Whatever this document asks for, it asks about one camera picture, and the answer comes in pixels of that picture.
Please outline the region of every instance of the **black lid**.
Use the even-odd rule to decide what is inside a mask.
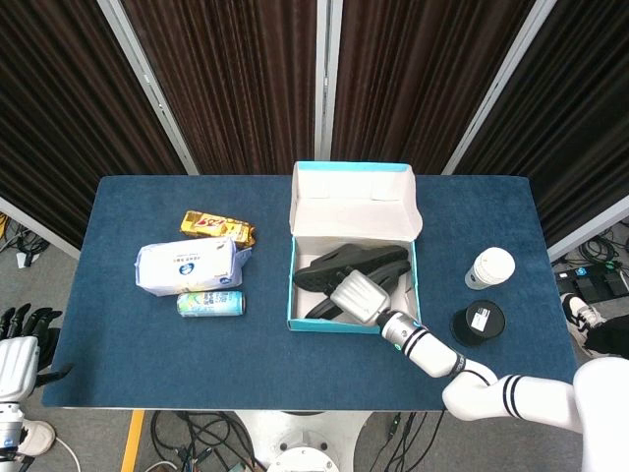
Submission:
[[[498,336],[504,331],[505,319],[502,310],[489,300],[477,300],[465,311],[469,330],[480,339]]]

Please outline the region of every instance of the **black stripe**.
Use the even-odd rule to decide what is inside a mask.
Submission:
[[[522,379],[522,376],[518,376],[518,378],[513,381],[513,386],[511,386],[511,407],[513,408],[513,412],[518,416],[518,418],[523,420],[524,418],[522,418],[522,415],[518,413],[518,409],[515,407],[515,385],[518,384],[520,379]]]
[[[468,374],[474,374],[476,377],[478,377],[483,382],[485,382],[485,385],[489,386],[489,382],[487,381],[487,379],[483,377],[481,374],[479,374],[478,372],[468,371],[467,369],[464,369],[463,371],[461,371],[461,374],[463,374],[464,372],[467,372]]]
[[[570,308],[570,301],[575,297],[576,295],[569,293],[567,294],[564,299],[563,302],[561,302],[561,306],[563,307],[563,311],[564,312],[570,312],[570,314],[572,314],[572,309]]]
[[[408,343],[411,341],[411,339],[413,338],[413,336],[414,336],[414,335],[415,335],[418,331],[421,331],[422,329],[423,329],[422,327],[418,327],[417,329],[415,329],[415,330],[411,333],[411,335],[409,336],[409,338],[408,338],[406,341],[404,341],[404,344],[402,345],[402,352],[405,352],[405,351],[406,351],[406,346],[407,346],[407,345],[408,345]]]
[[[513,413],[511,413],[511,409],[509,408],[509,405],[507,403],[507,387],[509,386],[509,382],[511,382],[511,379],[513,379],[514,376],[509,376],[507,378],[507,381],[504,383],[504,388],[502,389],[502,403],[504,403],[504,408],[507,410],[507,413],[509,413],[511,416],[514,416]]]
[[[454,351],[454,353],[456,354],[456,361],[454,362],[452,369],[450,369],[450,372],[448,373],[447,377],[456,377],[461,373],[463,369],[465,369],[465,364],[467,362],[467,360],[465,359],[465,356],[461,355],[460,353],[456,351]]]
[[[417,343],[420,342],[420,339],[426,336],[429,332],[430,331],[426,329],[422,334],[420,334],[419,336],[415,338],[415,340],[413,341],[413,344],[411,344],[411,347],[409,347],[409,352],[406,353],[406,357],[411,357],[411,352],[413,352],[413,349],[415,349],[415,346],[417,346]]]

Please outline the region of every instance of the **label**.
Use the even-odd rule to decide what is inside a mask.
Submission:
[[[177,297],[177,310],[183,317],[243,315],[241,292],[193,292]]]
[[[472,328],[478,331],[484,331],[487,319],[489,318],[489,310],[487,308],[479,308],[474,313],[474,319],[472,320]]]

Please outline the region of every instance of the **box lid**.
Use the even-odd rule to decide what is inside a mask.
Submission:
[[[413,241],[422,230],[408,164],[299,161],[290,211],[294,236]]]

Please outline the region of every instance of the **white shoe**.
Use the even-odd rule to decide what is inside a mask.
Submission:
[[[18,447],[18,454],[37,457],[46,452],[55,442],[55,430],[44,421],[24,420],[22,427],[27,436]]]
[[[605,357],[606,354],[601,354],[585,347],[590,329],[604,323],[605,318],[600,315],[596,308],[588,305],[574,293],[564,293],[560,298],[563,313],[566,316],[568,331],[575,338],[579,347],[589,357]]]

